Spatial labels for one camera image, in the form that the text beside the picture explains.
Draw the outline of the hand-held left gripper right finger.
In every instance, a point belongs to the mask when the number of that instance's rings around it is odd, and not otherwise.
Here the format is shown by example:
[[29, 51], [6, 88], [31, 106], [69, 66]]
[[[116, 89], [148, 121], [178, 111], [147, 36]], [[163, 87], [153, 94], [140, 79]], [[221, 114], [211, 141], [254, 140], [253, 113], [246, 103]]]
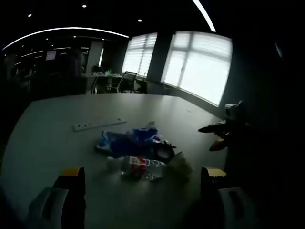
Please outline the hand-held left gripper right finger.
[[203, 218], [209, 229], [258, 229], [253, 200], [220, 169], [201, 169]]

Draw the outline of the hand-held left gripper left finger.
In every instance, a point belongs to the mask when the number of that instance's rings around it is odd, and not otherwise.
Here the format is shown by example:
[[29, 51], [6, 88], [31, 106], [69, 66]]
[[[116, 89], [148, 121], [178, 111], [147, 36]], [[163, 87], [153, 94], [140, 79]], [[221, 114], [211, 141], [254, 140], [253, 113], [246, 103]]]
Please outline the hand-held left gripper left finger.
[[28, 229], [85, 228], [85, 171], [63, 170], [52, 187], [43, 189], [29, 204]]

